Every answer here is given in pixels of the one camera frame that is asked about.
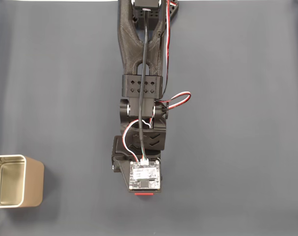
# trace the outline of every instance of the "black 3d-printed robot arm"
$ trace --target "black 3d-printed robot arm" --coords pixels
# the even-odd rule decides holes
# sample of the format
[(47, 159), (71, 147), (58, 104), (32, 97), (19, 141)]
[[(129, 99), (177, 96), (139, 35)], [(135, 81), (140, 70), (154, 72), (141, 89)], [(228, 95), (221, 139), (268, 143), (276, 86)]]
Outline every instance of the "black 3d-printed robot arm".
[[(176, 14), (178, 3), (170, 8), (170, 17)], [(122, 136), (115, 136), (112, 152), (114, 172), (122, 172), (128, 191), (138, 194), (152, 194), (161, 191), (161, 151), (164, 149), (166, 138), (166, 119), (168, 117), (168, 103), (159, 100), (163, 94), (163, 49), (164, 31), (166, 28), (167, 0), (119, 0), (118, 38), (124, 67), (122, 76), (122, 96), (127, 99), (120, 101), (120, 126)], [(152, 30), (148, 42), (147, 54), (144, 56), (145, 43), (138, 37), (137, 31), (148, 27)], [(147, 59), (149, 75), (144, 76), (142, 119), (147, 123), (143, 129), (143, 145), (146, 152), (147, 163), (137, 166), (134, 163), (143, 156), (139, 136), (139, 102), (142, 75), (137, 75), (137, 68)], [(154, 180), (145, 181), (137, 179), (132, 183), (130, 173), (136, 172), (134, 168), (142, 168), (139, 175), (156, 168), (159, 173), (156, 178), (159, 182), (154, 187)]]

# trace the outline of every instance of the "robotic arm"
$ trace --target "robotic arm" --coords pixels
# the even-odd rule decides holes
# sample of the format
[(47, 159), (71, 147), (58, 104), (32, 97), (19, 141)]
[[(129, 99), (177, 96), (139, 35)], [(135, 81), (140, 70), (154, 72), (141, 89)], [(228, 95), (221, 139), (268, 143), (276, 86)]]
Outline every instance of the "robotic arm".
[[(166, 119), (170, 109), (191, 97), (190, 92), (182, 92), (162, 100), (168, 83), (170, 21), (178, 6), (177, 0), (119, 0), (118, 36), (124, 67), (122, 96), (126, 99), (120, 101), (122, 135), (114, 138), (112, 165), (114, 172), (122, 173), (128, 191), (135, 195), (161, 192), (160, 162)], [(165, 28), (167, 76), (163, 90)], [(137, 34), (142, 31), (143, 41)], [(140, 64), (143, 64), (142, 74), (137, 75)], [(169, 105), (173, 99), (184, 95), (187, 96), (184, 100)]]

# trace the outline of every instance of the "black cable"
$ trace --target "black cable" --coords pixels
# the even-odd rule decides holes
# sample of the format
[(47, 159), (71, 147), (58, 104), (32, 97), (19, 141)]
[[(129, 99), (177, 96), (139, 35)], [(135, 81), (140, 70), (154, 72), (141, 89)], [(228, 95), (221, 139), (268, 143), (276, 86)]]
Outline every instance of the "black cable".
[(146, 159), (145, 144), (144, 144), (144, 132), (143, 132), (143, 100), (144, 100), (144, 89), (145, 89), (145, 76), (146, 76), (146, 66), (147, 66), (147, 50), (148, 50), (148, 11), (144, 11), (144, 25), (145, 25), (145, 41), (144, 41), (144, 56), (143, 56), (143, 71), (141, 74), (141, 84), (140, 84), (140, 94), (139, 94), (139, 139), (141, 145), (141, 151), (143, 153), (144, 159)]

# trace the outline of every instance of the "circuit board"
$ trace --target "circuit board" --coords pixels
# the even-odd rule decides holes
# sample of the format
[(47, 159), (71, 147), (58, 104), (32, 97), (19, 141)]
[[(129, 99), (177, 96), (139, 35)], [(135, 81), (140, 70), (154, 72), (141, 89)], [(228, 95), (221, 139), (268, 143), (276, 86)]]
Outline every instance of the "circuit board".
[(160, 162), (150, 161), (148, 164), (130, 162), (129, 189), (160, 189)]

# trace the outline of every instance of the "red and white wire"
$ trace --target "red and white wire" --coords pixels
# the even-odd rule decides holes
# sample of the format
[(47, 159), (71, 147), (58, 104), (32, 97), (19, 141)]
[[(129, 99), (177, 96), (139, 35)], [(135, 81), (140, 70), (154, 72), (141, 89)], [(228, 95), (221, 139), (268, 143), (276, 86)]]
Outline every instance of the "red and white wire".
[(170, 28), (171, 28), (171, 21), (170, 21), (170, 0), (167, 0), (167, 41), (166, 41), (166, 45), (165, 45), (165, 58), (166, 58), (166, 67), (167, 67), (167, 71), (166, 71), (166, 85), (163, 91), (162, 96), (164, 95), (166, 89), (167, 89), (167, 85), (168, 85), (168, 81), (169, 81), (169, 48), (170, 48)]
[(172, 100), (174, 100), (174, 99), (176, 99), (178, 97), (182, 97), (184, 95), (187, 95), (187, 97), (185, 99), (183, 99), (181, 102), (178, 102), (176, 104), (173, 104), (173, 105), (169, 106), (169, 110), (170, 110), (170, 109), (173, 109), (175, 107), (178, 107), (178, 106), (184, 104), (185, 102), (187, 102), (190, 99), (190, 97), (192, 96), (192, 94), (190, 92), (188, 92), (188, 91), (180, 92), (177, 95), (173, 96), (171, 99), (165, 100), (165, 101), (160, 101), (160, 102), (171, 102)]
[[(127, 151), (129, 151), (129, 152), (134, 156), (136, 162), (139, 162), (138, 157), (136, 156), (136, 154), (135, 154), (132, 150), (130, 150), (130, 149), (127, 147), (127, 145), (126, 145), (126, 140), (125, 140), (125, 139), (126, 139), (126, 134), (127, 134), (128, 130), (130, 129), (130, 127), (132, 127), (133, 124), (137, 123), (138, 121), (139, 121), (139, 120), (136, 119), (136, 120), (130, 122), (129, 125), (127, 126), (127, 128), (125, 129), (125, 131), (124, 131), (124, 133), (123, 133), (123, 136), (122, 136), (124, 147), (126, 148)], [(149, 123), (145, 122), (144, 120), (143, 120), (143, 123), (145, 123), (146, 125), (148, 125), (148, 126), (151, 128), (151, 125), (150, 125)]]

